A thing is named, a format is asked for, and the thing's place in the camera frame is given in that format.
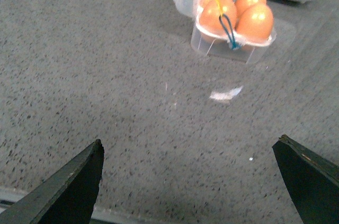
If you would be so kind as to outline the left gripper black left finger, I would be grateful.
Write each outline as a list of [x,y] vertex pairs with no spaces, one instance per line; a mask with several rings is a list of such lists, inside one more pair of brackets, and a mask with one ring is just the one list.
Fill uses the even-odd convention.
[[95,140],[1,213],[1,223],[89,223],[99,193],[104,147]]

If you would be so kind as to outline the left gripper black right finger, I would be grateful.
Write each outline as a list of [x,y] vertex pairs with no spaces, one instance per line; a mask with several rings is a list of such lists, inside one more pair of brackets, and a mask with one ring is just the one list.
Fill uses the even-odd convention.
[[338,166],[287,135],[272,148],[303,223],[338,223]]

